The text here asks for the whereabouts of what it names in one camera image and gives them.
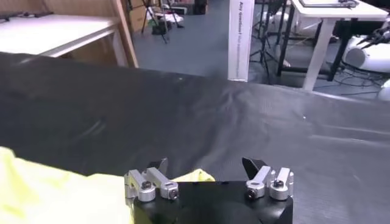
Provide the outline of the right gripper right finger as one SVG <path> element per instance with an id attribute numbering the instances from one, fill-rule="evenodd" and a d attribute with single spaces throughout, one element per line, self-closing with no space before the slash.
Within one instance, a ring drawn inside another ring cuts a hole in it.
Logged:
<path id="1" fill-rule="evenodd" d="M 287 200 L 294 194 L 294 172 L 287 167 L 276 171 L 259 159 L 242 158 L 242 164 L 249 178 L 246 181 L 248 200 L 263 198 L 266 194 L 273 200 Z"/>

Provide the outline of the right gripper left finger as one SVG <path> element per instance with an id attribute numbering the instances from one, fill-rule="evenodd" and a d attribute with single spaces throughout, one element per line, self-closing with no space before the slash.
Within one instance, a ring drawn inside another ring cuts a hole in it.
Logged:
<path id="1" fill-rule="evenodd" d="M 124 175 L 125 199 L 153 201 L 159 192 L 160 198 L 176 200 L 179 198 L 179 184 L 168 179 L 165 173 L 168 169 L 168 159 L 152 161 L 145 170 L 129 170 Z"/>

